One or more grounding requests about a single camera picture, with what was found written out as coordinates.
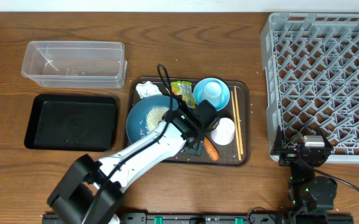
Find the blue bowl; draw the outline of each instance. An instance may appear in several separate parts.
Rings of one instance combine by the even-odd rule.
[[[227,106],[230,100],[230,91],[228,86],[222,81],[217,78],[205,78],[201,81],[199,81],[193,90],[193,97],[196,101],[196,104],[200,104],[202,102],[202,92],[205,87],[205,85],[209,82],[217,82],[221,86],[222,89],[222,99],[218,106],[215,107],[215,109],[222,110],[224,107]]]
[[[147,135],[146,116],[157,107],[169,108],[169,96],[150,96],[139,101],[131,109],[127,117],[126,132],[131,143],[140,140]],[[178,102],[172,99],[172,109],[178,108]]]

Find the white wall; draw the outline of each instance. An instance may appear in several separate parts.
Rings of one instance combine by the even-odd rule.
[[[359,0],[0,0],[0,11],[359,12]]]

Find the chopstick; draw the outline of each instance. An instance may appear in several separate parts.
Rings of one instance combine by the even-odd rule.
[[[243,155],[244,154],[244,152],[243,152],[243,137],[241,135],[239,104],[238,104],[238,101],[237,101],[236,87],[235,87],[235,101],[236,101],[236,110],[237,110],[237,131],[239,132],[240,153],[241,153],[241,155]]]
[[[235,109],[235,101],[233,97],[233,91],[230,91],[231,94],[231,107],[233,108],[233,118],[235,122],[235,133],[236,133],[236,145],[237,145],[237,153],[239,155],[239,160],[241,160],[241,151],[239,145],[239,132],[237,131],[237,118],[236,118],[236,109]]]

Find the cup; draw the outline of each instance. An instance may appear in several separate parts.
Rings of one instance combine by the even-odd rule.
[[[229,118],[221,118],[217,128],[211,132],[212,140],[221,146],[231,143],[234,136],[235,123]]]
[[[207,100],[212,106],[218,107],[222,100],[222,87],[217,82],[208,82],[202,91],[202,100]]]

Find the green packet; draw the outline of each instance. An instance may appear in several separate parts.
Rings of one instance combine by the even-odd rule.
[[[172,92],[179,96],[182,95],[182,100],[189,108],[196,107],[196,101],[194,100],[192,93],[192,83],[187,81],[176,81],[171,83]]]

